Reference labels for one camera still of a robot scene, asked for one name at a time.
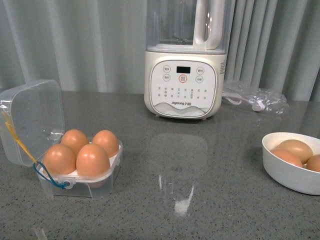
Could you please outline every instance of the blender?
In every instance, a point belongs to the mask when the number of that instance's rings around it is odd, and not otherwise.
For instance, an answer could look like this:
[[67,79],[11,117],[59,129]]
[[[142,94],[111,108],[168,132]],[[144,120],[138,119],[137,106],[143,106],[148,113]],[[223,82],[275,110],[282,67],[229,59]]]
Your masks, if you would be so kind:
[[160,117],[206,119],[222,101],[232,0],[148,0],[144,102]]

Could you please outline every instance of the clear plastic wrap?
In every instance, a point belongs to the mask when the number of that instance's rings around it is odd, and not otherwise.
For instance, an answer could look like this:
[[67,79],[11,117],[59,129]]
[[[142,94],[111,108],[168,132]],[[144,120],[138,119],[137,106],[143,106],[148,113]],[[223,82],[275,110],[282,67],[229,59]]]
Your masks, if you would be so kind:
[[239,80],[223,83],[222,101],[266,114],[285,114],[290,109],[283,94],[269,89],[254,88]]

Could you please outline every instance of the control panel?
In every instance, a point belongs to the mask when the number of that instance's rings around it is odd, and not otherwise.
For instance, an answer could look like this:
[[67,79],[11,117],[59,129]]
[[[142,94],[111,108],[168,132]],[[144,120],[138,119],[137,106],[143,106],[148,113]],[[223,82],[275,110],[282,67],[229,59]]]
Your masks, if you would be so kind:
[[167,60],[152,70],[150,98],[159,113],[201,116],[212,108],[215,93],[215,71],[207,63]]

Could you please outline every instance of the clear plastic box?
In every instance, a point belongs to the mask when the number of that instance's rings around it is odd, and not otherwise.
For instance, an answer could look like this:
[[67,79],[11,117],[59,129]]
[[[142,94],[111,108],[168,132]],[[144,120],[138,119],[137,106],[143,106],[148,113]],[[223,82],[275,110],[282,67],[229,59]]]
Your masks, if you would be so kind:
[[[46,151],[60,142],[65,123],[62,108],[61,90],[54,80],[37,80],[0,93],[0,136],[7,159],[17,165],[30,167],[31,158],[14,140],[6,122],[14,127],[19,139],[32,156],[41,162]],[[53,175],[53,179],[67,187],[53,185],[38,174],[41,186],[49,197],[54,195],[91,197],[99,199],[112,189],[122,165],[123,145],[119,140],[119,152],[110,158],[110,170],[103,176],[83,179],[74,173]]]

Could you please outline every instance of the button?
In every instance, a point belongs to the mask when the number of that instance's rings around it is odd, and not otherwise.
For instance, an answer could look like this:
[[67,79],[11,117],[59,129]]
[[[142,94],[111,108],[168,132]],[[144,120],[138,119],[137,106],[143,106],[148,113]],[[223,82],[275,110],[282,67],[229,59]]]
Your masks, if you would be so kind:
[[170,80],[170,75],[169,75],[169,74],[163,75],[163,80],[165,80],[166,82],[168,82],[168,81]]
[[184,75],[184,74],[180,75],[179,76],[179,81],[180,81],[180,83],[184,84],[187,81],[187,76]]
[[197,77],[195,78],[195,81],[196,81],[198,84],[200,84],[200,83],[202,83],[202,82],[204,81],[204,78],[203,78],[202,76],[197,76]]
[[198,67],[197,69],[196,69],[196,73],[197,74],[203,74],[205,72],[205,70],[204,70],[204,68],[202,67],[202,66],[200,66],[200,67]]
[[163,71],[164,71],[165,73],[169,73],[169,72],[171,71],[171,67],[168,66],[168,65],[165,65],[165,66],[163,67]]

